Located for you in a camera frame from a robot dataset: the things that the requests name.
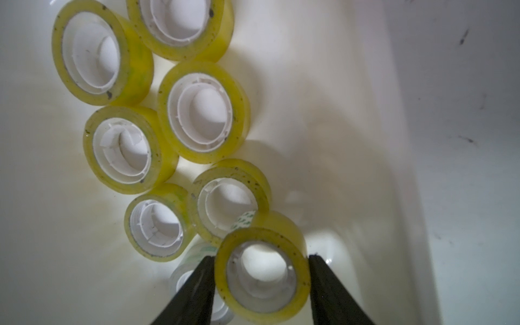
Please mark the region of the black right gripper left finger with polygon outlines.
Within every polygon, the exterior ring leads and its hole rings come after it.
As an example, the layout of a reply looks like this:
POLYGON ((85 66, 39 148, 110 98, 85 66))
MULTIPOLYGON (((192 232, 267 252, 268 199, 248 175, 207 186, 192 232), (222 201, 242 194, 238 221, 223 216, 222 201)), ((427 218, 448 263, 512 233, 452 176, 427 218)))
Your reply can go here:
POLYGON ((210 324, 215 294, 214 269, 215 257, 204 257, 152 324, 210 324))

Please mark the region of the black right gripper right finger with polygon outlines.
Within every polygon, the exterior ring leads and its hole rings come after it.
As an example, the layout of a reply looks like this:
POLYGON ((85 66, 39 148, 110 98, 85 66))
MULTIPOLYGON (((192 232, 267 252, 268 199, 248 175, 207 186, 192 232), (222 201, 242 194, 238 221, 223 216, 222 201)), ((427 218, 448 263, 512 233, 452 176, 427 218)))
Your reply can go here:
POLYGON ((308 258, 311 276, 311 310, 314 324, 374 325, 325 260, 308 258))

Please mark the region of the clear grey tape roll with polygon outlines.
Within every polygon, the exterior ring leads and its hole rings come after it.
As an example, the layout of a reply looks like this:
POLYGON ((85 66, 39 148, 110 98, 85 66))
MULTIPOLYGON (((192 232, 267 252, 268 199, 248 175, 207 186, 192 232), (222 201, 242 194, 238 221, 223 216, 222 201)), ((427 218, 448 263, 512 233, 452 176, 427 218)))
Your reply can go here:
MULTIPOLYGON (((175 296, 180 291, 204 257, 215 256, 216 253, 217 247, 202 241, 196 242, 194 246, 189 248, 169 279, 171 295, 175 296)), ((217 289, 215 289, 211 324, 229 324, 233 318, 234 313, 220 297, 217 289)))

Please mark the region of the yellow transparent tape roll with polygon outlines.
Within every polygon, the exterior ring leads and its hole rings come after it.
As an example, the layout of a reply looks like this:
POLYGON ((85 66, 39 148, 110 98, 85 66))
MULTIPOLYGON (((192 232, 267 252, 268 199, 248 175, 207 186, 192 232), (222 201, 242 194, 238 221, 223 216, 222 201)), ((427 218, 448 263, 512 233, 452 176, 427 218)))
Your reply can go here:
POLYGON ((173 150, 199 164, 237 151, 251 124, 251 106, 241 84, 208 61, 175 65, 159 85, 157 112, 173 150))
POLYGON ((234 32, 231 1, 127 1, 127 14, 144 44, 156 55, 180 62, 217 62, 234 32))
POLYGON ((105 106, 87 120, 83 149, 95 176, 122 194, 166 182, 179 156, 161 131, 157 112, 142 106, 105 106))
POLYGON ((51 52, 64 86, 87 104, 137 104, 150 90, 152 52, 130 21, 99 1, 69 1, 62 7, 51 52))
POLYGON ((202 172, 189 189, 188 216, 196 232, 219 246, 244 213, 268 211, 272 191, 252 163, 229 158, 202 172))
POLYGON ((188 191, 181 186, 162 184, 134 199, 123 222, 131 246, 152 261, 177 259, 196 234, 187 198, 188 191))

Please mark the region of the white storage box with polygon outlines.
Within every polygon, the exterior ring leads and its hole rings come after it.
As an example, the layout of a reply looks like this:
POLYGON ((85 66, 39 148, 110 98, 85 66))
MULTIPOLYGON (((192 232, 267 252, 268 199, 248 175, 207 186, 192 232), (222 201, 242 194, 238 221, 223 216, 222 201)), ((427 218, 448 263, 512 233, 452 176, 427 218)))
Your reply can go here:
MULTIPOLYGON (((129 244, 131 196, 83 153, 93 106, 60 80, 62 1, 1 2, 1 323, 148 324, 175 263, 129 244)), ((440 324, 382 1, 235 1, 220 64, 245 89, 238 158, 377 324, 440 324)))

